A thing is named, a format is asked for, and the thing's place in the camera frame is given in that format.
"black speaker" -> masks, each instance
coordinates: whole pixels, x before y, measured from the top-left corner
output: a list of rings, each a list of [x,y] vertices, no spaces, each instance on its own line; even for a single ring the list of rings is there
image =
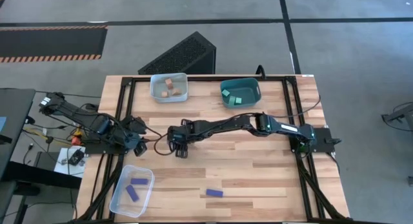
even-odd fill
[[[215,74],[217,48],[198,31],[139,69],[139,75]]]

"gray floor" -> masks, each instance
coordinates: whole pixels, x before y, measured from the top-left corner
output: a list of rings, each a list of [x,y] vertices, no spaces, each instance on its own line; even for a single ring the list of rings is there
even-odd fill
[[[287,0],[287,5],[291,18],[413,17],[413,0]],[[280,18],[281,11],[278,0],[6,0],[0,8],[1,23],[218,17]],[[136,74],[196,30],[217,46],[218,74],[254,72],[258,64],[267,73],[292,73],[282,24],[111,26],[101,60],[0,64],[0,87],[99,96],[106,75]],[[343,140],[337,160],[351,216],[411,223],[413,188],[406,181],[413,175],[411,135],[385,126],[380,114],[412,100],[413,23],[294,24],[292,30],[301,71],[316,75],[327,123]],[[38,114],[40,99],[38,94],[31,115],[43,125],[58,125]],[[14,161],[22,160],[29,142],[21,138]],[[67,191],[61,193],[68,199]],[[66,221],[71,214],[70,205],[43,205],[30,208],[25,223]]]

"wooden tabletop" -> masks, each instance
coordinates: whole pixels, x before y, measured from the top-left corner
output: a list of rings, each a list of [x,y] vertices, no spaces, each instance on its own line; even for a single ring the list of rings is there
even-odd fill
[[[106,78],[100,112],[115,115],[121,78]],[[314,77],[297,76],[297,85],[303,110],[310,108],[319,99]],[[219,82],[190,81],[187,101],[164,104],[156,103],[150,97],[149,82],[138,82],[132,115],[143,118],[146,125],[162,134],[166,133],[170,125],[179,125],[183,118],[217,121],[244,112],[286,115],[281,83],[260,81],[259,87],[262,99],[254,107],[229,110],[223,106]],[[291,87],[289,91],[293,101]],[[127,99],[123,105],[123,115],[126,102]],[[288,123],[285,118],[277,120]],[[315,127],[326,125],[321,104],[307,112],[305,120]],[[145,137],[155,139],[156,135],[148,133]],[[133,152],[128,153],[124,165],[153,171],[155,183],[148,208],[139,218],[117,214],[116,222],[306,220],[296,160],[286,136],[273,134],[255,137],[242,130],[216,134],[190,145],[187,159],[176,158],[175,155],[160,156],[153,151],[153,143],[147,146],[148,150],[142,157],[137,158]],[[166,141],[160,141],[157,147],[167,152]],[[326,154],[317,153],[313,156],[320,189],[342,215],[348,216],[336,164]],[[100,156],[92,156],[86,163],[77,199],[79,214],[90,204],[99,160]],[[101,188],[104,168],[103,163],[97,192]],[[222,190],[224,197],[206,196],[207,188]],[[310,187],[308,189],[313,216],[317,216],[314,194]],[[104,217],[109,213],[110,197],[106,197]]]

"black floor mat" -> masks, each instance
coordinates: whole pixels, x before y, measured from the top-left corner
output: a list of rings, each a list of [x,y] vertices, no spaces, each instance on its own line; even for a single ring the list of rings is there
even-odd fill
[[[107,26],[0,28],[0,63],[100,59]]]

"green container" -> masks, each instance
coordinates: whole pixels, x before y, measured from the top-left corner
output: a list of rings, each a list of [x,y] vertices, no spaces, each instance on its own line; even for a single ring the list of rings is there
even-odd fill
[[[254,78],[231,79],[222,81],[221,96],[227,108],[245,108],[254,106],[261,99],[261,91]],[[241,98],[241,103],[236,103],[236,98]]]

